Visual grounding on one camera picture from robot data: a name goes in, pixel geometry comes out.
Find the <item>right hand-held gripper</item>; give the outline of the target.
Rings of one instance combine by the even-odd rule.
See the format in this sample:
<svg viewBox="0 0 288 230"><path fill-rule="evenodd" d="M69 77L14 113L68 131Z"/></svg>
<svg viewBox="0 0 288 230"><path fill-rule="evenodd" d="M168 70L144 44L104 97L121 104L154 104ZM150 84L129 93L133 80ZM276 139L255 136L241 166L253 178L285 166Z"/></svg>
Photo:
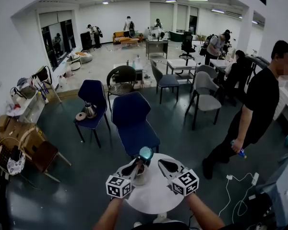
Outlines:
<svg viewBox="0 0 288 230"><path fill-rule="evenodd" d="M181 162L175 159L159 159L158 166L166 178L174 178L175 173L183 171ZM190 169L170 181L171 190L182 196L188 196L199 187L199 177Z"/></svg>

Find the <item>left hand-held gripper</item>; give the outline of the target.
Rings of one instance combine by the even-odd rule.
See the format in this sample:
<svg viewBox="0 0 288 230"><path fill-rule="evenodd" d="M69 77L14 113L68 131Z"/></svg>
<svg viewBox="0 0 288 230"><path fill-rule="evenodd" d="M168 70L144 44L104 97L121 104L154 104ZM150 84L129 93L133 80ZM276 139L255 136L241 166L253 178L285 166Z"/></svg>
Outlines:
<svg viewBox="0 0 288 230"><path fill-rule="evenodd" d="M135 188L134 179L145 172L145 165L140 158L134 159L117 169L106 181L106 191L111 197L124 198Z"/></svg>

